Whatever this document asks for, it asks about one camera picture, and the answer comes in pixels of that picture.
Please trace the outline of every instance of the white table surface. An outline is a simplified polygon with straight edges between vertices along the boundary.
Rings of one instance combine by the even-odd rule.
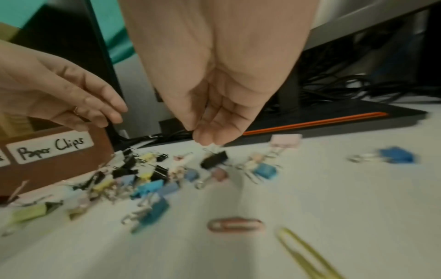
[[[40,189],[37,194],[54,193],[55,199],[67,199],[66,205],[0,238],[0,277],[306,279],[274,235],[286,226],[346,278],[439,278],[441,106],[404,106],[430,111],[430,118],[408,128],[304,139],[299,149],[278,159],[284,167],[279,176],[260,185],[233,179],[199,191],[186,184],[170,197],[162,219],[137,235],[120,223],[136,201],[102,202],[71,222],[65,210],[73,207],[79,191],[65,186]],[[346,160],[389,146],[418,154],[420,163]],[[194,142],[152,150],[202,155]],[[268,146],[226,150],[237,163]],[[10,210],[0,211],[0,224]],[[217,235],[206,229],[208,220],[228,216],[258,218],[266,230]]]

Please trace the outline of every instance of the orange stripe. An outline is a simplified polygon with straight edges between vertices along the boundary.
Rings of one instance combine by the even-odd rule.
[[[326,120],[318,120],[318,121],[311,121],[311,122],[305,122],[305,123],[299,123],[299,124],[291,124],[291,125],[285,125],[285,126],[279,126],[279,127],[266,128],[266,129],[261,129],[261,130],[248,131],[248,132],[244,132],[243,135],[244,136],[257,135],[257,134],[263,134],[263,133],[305,128],[305,127],[312,127],[312,126],[319,126],[319,125],[326,125],[326,124],[333,124],[333,123],[340,123],[340,122],[349,122],[349,121],[382,117],[382,116],[388,116],[388,114],[384,113],[384,112],[372,112],[372,113],[367,113],[367,114],[357,114],[357,115],[351,115],[351,116],[331,118],[331,119],[326,119]]]

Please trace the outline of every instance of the white label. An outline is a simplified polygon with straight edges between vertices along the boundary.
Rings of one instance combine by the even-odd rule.
[[[7,144],[9,152],[19,164],[63,155],[93,146],[88,132],[69,131]]]
[[[0,149],[0,168],[10,164],[11,162],[9,161],[8,157],[6,157],[5,153],[3,153],[3,151]]]

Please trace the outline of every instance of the person's right hand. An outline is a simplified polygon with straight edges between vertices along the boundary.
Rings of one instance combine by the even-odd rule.
[[[79,116],[105,127],[106,117],[121,123],[126,111],[123,99],[96,75],[61,57],[0,40],[0,112],[85,131]]]
[[[303,50],[318,0],[120,0],[165,104],[202,145],[248,128]]]

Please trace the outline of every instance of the teal fabric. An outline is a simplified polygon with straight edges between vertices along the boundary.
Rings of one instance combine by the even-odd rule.
[[[22,27],[46,0],[2,0],[0,22]],[[117,0],[91,0],[98,25],[113,64],[135,53],[124,26]]]

